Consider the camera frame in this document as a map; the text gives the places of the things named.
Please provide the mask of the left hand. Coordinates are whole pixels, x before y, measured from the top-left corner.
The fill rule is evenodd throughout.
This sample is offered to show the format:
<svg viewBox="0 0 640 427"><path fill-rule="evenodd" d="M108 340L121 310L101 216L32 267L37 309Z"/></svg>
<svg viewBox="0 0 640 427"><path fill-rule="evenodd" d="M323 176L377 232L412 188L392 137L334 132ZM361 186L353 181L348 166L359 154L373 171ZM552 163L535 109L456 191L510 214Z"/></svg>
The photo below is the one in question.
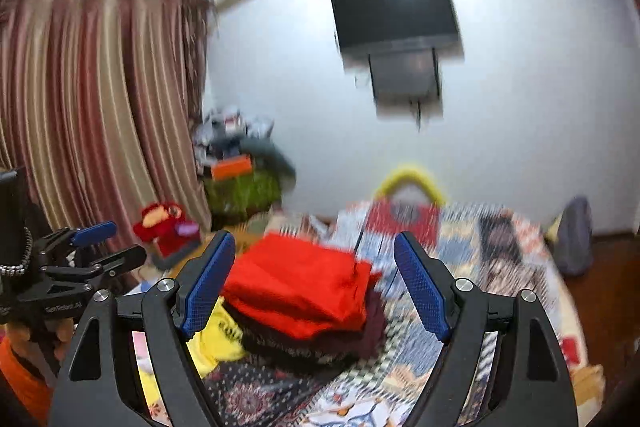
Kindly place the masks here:
<svg viewBox="0 0 640 427"><path fill-rule="evenodd" d="M56 384L55 370L47 361L39 343L32 340L30 329L22 323L6 323L3 328L6 338L11 343L14 355L35 367L36 373L43 378L47 387L52 389ZM70 340L75 332L74 322L72 319L47 321L44 328L48 334L51 334L54 359L58 365L62 365Z"/></svg>

